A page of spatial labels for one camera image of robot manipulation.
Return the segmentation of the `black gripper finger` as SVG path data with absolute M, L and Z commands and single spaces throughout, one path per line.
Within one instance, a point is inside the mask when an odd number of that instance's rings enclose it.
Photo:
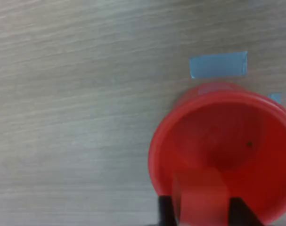
M 172 198 L 167 195 L 158 196 L 159 226 L 176 226 Z
M 256 214 L 239 197 L 229 200 L 228 226 L 263 226 Z

